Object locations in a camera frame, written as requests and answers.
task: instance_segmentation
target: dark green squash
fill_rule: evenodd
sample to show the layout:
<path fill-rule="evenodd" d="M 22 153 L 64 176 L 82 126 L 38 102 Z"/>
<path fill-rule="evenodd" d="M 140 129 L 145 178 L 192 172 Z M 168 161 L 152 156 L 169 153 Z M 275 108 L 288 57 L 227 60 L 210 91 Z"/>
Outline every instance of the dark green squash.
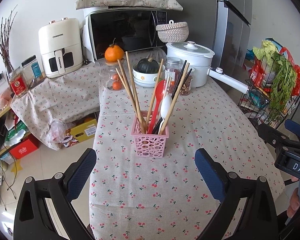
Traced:
<path fill-rule="evenodd" d="M 138 62 L 137 70 L 143 74 L 156 74 L 159 71 L 159 64 L 151 58 L 143 58 Z"/>

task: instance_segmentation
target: gray refrigerator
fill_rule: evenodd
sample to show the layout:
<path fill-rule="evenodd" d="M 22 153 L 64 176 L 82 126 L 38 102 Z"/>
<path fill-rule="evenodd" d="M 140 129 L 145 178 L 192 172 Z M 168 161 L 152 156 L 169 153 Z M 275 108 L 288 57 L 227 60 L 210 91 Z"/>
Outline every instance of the gray refrigerator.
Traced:
<path fill-rule="evenodd" d="M 188 41 L 215 52 L 212 67 L 232 76 L 242 67 L 250 36 L 252 0 L 177 0 L 183 11 L 168 11 L 167 20 L 185 21 Z"/>

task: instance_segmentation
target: yellow star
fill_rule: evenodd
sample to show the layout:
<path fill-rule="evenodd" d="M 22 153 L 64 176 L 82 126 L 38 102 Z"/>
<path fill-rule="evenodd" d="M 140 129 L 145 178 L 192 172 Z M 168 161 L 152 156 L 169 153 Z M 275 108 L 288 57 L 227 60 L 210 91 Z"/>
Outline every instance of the yellow star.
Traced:
<path fill-rule="evenodd" d="M 22 166 L 20 165 L 20 160 L 16 160 L 16 164 L 13 163 L 11 166 L 12 166 L 11 172 L 13 172 L 15 176 L 18 171 L 23 170 Z"/>

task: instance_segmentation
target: cherry print tablecloth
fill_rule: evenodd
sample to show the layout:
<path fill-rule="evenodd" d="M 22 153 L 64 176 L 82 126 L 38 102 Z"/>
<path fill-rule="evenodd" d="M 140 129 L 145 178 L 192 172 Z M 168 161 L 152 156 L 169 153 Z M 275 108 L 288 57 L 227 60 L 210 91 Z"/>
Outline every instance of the cherry print tablecloth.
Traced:
<path fill-rule="evenodd" d="M 137 91 L 141 109 L 147 109 L 153 89 Z M 194 163 L 200 147 L 242 178 L 265 176 L 274 199 L 284 190 L 264 142 L 211 78 L 178 98 L 162 159 L 136 157 L 130 135 L 134 113 L 124 90 L 101 86 L 100 108 L 97 163 L 90 176 L 90 225 L 97 240 L 195 239 L 219 206 Z M 243 207 L 241 201 L 225 238 Z"/>
<path fill-rule="evenodd" d="M 166 55 L 159 48 L 129 53 L 131 62 L 149 56 L 159 61 Z M 100 104 L 99 80 L 110 77 L 99 75 L 108 73 L 107 68 L 105 59 L 101 59 L 61 77 L 46 78 L 23 97 L 14 97 L 11 108 L 34 136 L 48 147 L 59 150 L 59 144 L 47 139 L 50 124 L 53 121 L 72 122 L 96 111 Z"/>

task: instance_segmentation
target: finger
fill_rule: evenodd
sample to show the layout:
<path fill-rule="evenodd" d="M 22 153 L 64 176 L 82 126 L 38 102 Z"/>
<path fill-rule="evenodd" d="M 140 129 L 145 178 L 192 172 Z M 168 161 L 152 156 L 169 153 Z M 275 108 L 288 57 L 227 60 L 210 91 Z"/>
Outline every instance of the finger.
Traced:
<path fill-rule="evenodd" d="M 292 218 L 295 213 L 296 212 L 292 209 L 292 207 L 289 206 L 288 209 L 287 209 L 287 216 Z"/>
<path fill-rule="evenodd" d="M 295 182 L 295 181 L 298 181 L 299 179 L 296 178 L 295 176 L 291 176 L 291 181 Z"/>
<path fill-rule="evenodd" d="M 300 206 L 300 200 L 298 197 L 298 188 L 295 188 L 292 196 L 290 198 L 290 206 L 292 207 L 293 210 L 297 210 L 298 207 Z"/>

